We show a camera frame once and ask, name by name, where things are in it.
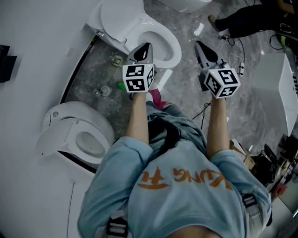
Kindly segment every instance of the gray floor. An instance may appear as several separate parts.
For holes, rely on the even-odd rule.
[[[203,93],[198,82],[197,76],[201,68],[195,59],[194,43],[196,40],[202,40],[219,49],[224,40],[218,39],[219,34],[208,22],[207,16],[213,14],[218,18],[224,18],[245,7],[246,3],[244,0],[213,0],[205,8],[191,14],[175,12],[156,0],[144,0],[144,5],[148,15],[172,31],[182,49],[182,60],[173,69],[173,74],[161,92],[162,97],[164,100],[177,104],[184,114],[192,118],[202,110],[204,103],[211,100],[210,93]],[[194,31],[200,23],[203,23],[205,27],[196,37]],[[253,145],[253,152],[259,152],[265,143],[275,150],[282,136],[267,123],[262,105],[251,88],[251,79],[261,57],[261,50],[264,53],[277,52],[269,46],[271,35],[273,35],[272,31],[266,31],[241,39],[246,55],[244,76],[241,78],[242,85],[233,97],[227,99],[230,138],[236,138],[246,148]],[[223,45],[221,53],[226,59],[230,53],[243,58],[241,44],[237,39],[235,41],[235,46],[230,46],[228,43]],[[275,39],[272,40],[272,44],[279,47]],[[98,110],[110,121],[117,138],[125,134],[131,101],[128,99],[128,94],[118,87],[118,83],[122,81],[122,70],[111,65],[111,58],[114,55],[125,58],[125,55],[115,48],[101,40],[97,41],[81,66],[66,101],[82,101]],[[240,64],[240,60],[233,57],[230,62],[230,65],[233,62]],[[163,73],[164,70],[158,71],[157,82]],[[109,97],[96,97],[93,90],[103,85],[112,87],[112,94]],[[205,134],[209,116],[210,109],[207,109],[203,125]],[[201,116],[195,119],[198,125],[201,124],[201,120]]]

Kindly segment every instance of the white toilet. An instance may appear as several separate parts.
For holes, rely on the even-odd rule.
[[[212,0],[157,0],[180,13],[192,13],[206,6]]]
[[[142,43],[151,43],[157,68],[174,68],[181,60],[178,40],[145,13],[143,0],[100,0],[87,24],[100,39],[126,54]]]
[[[48,156],[63,151],[99,164],[113,142],[114,130],[99,112],[82,102],[67,102],[47,112],[35,152]]]

